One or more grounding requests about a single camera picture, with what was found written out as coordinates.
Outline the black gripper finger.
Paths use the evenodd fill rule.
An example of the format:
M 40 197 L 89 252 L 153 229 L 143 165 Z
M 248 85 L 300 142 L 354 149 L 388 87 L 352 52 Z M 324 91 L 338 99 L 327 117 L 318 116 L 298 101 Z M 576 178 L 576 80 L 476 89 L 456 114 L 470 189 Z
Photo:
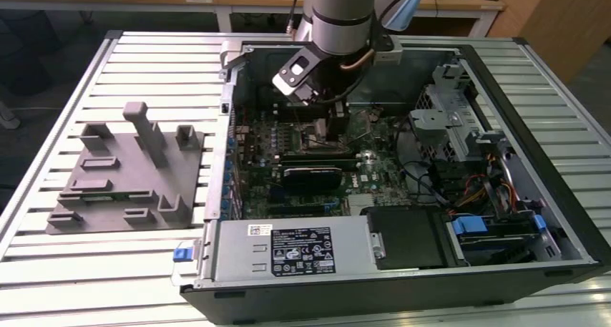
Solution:
M 314 120 L 314 129 L 318 141 L 324 142 L 327 140 L 327 118 L 328 110 L 326 107 L 320 108 L 319 117 Z
M 328 139 L 338 141 L 346 130 L 346 108 L 344 101 L 334 103 L 328 116 Z

